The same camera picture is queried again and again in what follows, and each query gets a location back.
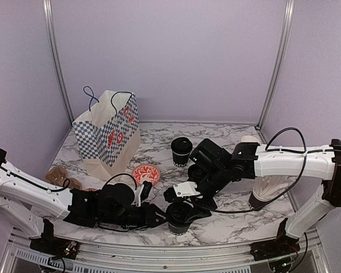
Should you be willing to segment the black plastic cup lid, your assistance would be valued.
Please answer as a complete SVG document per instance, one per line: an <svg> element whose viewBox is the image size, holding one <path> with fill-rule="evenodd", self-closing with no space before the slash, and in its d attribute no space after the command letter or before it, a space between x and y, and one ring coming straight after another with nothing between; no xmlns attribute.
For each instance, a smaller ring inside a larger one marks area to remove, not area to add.
<svg viewBox="0 0 341 273"><path fill-rule="evenodd" d="M171 150L175 154L185 155L191 153L193 149L192 142L186 137L179 137L171 142Z"/></svg>

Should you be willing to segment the brown cardboard cup carrier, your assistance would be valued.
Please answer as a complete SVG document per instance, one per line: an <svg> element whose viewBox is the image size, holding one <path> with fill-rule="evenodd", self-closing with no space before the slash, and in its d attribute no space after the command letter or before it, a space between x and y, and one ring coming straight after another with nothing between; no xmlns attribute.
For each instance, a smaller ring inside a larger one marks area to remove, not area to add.
<svg viewBox="0 0 341 273"><path fill-rule="evenodd" d="M61 166L53 167L45 175L44 181L56 186L68 185L70 189L82 189L82 184L77 179L69 177L67 170Z"/></svg>

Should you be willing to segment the blue checkered paper bag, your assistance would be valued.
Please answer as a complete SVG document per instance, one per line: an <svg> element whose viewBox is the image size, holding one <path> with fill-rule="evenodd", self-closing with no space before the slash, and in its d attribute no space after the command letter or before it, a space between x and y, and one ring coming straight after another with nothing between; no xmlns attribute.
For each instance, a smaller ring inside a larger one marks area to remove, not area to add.
<svg viewBox="0 0 341 273"><path fill-rule="evenodd" d="M123 173L140 146L136 95L105 90L100 98L91 87L87 111L78 116L73 130L88 175L102 180Z"/></svg>

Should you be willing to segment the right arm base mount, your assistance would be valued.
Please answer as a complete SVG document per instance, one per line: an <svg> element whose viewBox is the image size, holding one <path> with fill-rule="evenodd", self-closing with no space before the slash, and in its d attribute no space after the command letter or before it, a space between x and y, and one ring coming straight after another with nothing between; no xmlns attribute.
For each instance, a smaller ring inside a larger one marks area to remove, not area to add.
<svg viewBox="0 0 341 273"><path fill-rule="evenodd" d="M255 261L276 258L300 251L299 239L286 235L285 218L278 227L276 238L250 244L250 254Z"/></svg>

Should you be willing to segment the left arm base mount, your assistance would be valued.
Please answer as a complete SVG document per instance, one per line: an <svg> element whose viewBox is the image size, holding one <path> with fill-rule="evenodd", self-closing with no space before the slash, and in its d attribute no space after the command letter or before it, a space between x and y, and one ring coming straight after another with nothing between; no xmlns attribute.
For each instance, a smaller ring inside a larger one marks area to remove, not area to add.
<svg viewBox="0 0 341 273"><path fill-rule="evenodd" d="M39 238L31 239L30 249L75 260L79 243L74 240L55 237L54 225L48 219L43 219L43 223L43 231Z"/></svg>

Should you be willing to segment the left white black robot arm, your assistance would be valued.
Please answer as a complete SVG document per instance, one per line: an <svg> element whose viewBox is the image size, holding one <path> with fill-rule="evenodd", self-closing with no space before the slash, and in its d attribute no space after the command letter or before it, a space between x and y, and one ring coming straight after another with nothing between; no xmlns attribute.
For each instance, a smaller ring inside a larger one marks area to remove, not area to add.
<svg viewBox="0 0 341 273"><path fill-rule="evenodd" d="M146 201L151 188L149 182L132 189L110 180L96 191L71 189L69 180L61 186L50 185L13 166L0 148L0 203L18 201L21 212L29 204L77 226L119 232L147 230L167 221L159 207Z"/></svg>

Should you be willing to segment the black paper coffee cup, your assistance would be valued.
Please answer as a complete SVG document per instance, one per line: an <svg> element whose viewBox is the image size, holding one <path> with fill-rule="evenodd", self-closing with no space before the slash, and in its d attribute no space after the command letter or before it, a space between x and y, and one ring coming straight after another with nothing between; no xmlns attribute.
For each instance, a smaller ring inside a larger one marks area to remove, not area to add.
<svg viewBox="0 0 341 273"><path fill-rule="evenodd" d="M190 153L185 155L179 155L172 152L173 164L179 168L187 166L189 155Z"/></svg>

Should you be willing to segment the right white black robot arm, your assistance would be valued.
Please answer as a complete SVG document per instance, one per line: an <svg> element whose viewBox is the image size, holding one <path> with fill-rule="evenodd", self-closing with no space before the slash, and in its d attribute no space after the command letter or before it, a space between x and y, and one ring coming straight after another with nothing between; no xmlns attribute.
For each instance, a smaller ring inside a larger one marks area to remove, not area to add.
<svg viewBox="0 0 341 273"><path fill-rule="evenodd" d="M259 142L238 143L233 152L209 139L203 140L191 153L191 160L206 173L196 183L187 181L183 196L213 198L228 183L265 176L303 176L322 180L317 191L288 218L284 233L271 240L270 250L281 255L292 246L292 239L302 234L329 211L341 207L341 141L318 147L283 147Z"/></svg>

